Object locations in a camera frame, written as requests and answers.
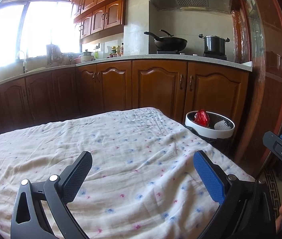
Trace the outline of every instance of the window frame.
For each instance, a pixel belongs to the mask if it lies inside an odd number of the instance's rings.
[[[21,13],[20,21],[19,21],[17,36],[16,36],[16,48],[15,48],[15,54],[14,54],[14,57],[16,58],[16,60],[20,60],[20,55],[18,55],[17,57],[17,53],[20,50],[22,29],[23,29],[23,25],[24,25],[24,21],[27,15],[29,5],[31,2],[36,2],[36,1],[71,3],[69,0],[16,0],[16,1],[10,1],[10,2],[0,4],[0,9],[7,7],[7,6],[13,6],[13,5],[24,5],[22,13]]]

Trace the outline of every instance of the faucet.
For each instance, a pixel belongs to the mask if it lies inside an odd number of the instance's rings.
[[[25,55],[25,53],[24,53],[22,50],[19,50],[19,51],[17,52],[16,59],[18,59],[18,56],[19,56],[20,52],[22,52],[22,53],[23,53],[23,56],[24,56],[24,60],[23,60],[23,73],[26,73],[26,72],[28,72],[27,62],[26,62],[26,55]]]

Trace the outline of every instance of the red plastic wrapper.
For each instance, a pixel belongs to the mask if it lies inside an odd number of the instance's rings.
[[[194,123],[202,127],[208,127],[210,123],[210,117],[205,110],[199,110],[194,116]]]

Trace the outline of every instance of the trash can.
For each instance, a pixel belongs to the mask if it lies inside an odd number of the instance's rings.
[[[206,112],[210,117],[210,128],[202,127],[192,120],[195,119],[195,114],[198,111],[189,112],[185,117],[185,127],[188,128],[193,134],[202,138],[207,143],[211,144],[220,152],[226,154],[226,151],[231,145],[231,137],[234,132],[235,124],[230,119],[213,112]],[[214,126],[216,123],[224,121],[228,126],[228,130],[216,130]]]

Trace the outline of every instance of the sink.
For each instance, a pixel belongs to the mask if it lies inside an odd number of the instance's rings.
[[[42,70],[42,69],[46,69],[46,67],[40,67],[40,68],[33,69],[33,70],[31,70],[31,71],[28,71],[28,72],[34,72],[34,71],[38,71],[38,70]]]

